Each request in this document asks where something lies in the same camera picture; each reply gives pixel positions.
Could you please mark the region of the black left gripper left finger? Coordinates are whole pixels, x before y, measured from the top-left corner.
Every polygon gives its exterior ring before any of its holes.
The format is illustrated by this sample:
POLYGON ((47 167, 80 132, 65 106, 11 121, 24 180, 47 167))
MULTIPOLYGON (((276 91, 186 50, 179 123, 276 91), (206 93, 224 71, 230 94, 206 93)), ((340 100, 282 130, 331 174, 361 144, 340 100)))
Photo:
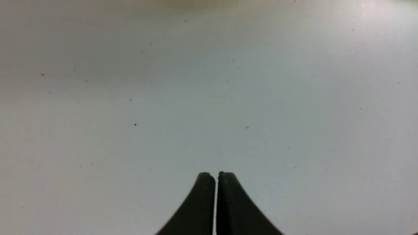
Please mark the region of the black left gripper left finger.
POLYGON ((199 173, 181 206, 157 235, 213 234, 215 186, 210 173, 199 173))

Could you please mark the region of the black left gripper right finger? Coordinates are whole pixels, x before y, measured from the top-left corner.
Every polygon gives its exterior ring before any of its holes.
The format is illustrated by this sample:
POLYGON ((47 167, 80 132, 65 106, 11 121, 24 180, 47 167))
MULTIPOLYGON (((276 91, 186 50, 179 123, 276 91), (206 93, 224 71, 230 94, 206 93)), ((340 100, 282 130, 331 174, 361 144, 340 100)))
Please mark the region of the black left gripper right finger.
POLYGON ((282 235, 260 211, 232 172, 218 174, 218 235, 282 235))

